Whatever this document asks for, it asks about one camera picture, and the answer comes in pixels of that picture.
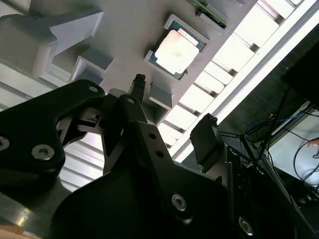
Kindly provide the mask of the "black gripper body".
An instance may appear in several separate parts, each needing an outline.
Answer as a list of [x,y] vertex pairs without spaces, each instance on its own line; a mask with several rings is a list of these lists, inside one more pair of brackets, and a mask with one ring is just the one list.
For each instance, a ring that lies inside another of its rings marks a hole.
[[70,194],[52,220],[54,239],[238,239],[226,190],[181,164],[177,177],[191,221],[176,221],[161,204],[150,174],[141,167],[108,173]]

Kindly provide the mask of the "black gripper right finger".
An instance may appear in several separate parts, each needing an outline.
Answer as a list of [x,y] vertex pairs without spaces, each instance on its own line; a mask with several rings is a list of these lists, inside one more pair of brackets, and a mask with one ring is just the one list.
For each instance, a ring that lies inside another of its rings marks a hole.
[[316,239],[317,235],[288,195],[266,158],[245,156],[224,142],[217,119],[205,115],[190,134],[197,164],[211,176],[219,216],[217,228],[231,239]]

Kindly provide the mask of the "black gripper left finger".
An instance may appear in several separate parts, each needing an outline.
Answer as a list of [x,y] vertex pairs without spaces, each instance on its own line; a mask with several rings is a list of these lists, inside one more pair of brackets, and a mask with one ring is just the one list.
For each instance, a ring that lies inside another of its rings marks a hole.
[[175,174],[174,163],[158,129],[147,122],[144,90],[141,74],[128,92],[105,93],[81,79],[1,112],[1,190],[31,209],[53,203],[57,194],[53,187],[65,163],[64,148],[90,132],[102,137],[104,173],[113,170],[126,145],[132,144],[140,166],[152,172],[163,207],[177,220],[190,220],[187,208],[171,201],[181,186],[168,183]]

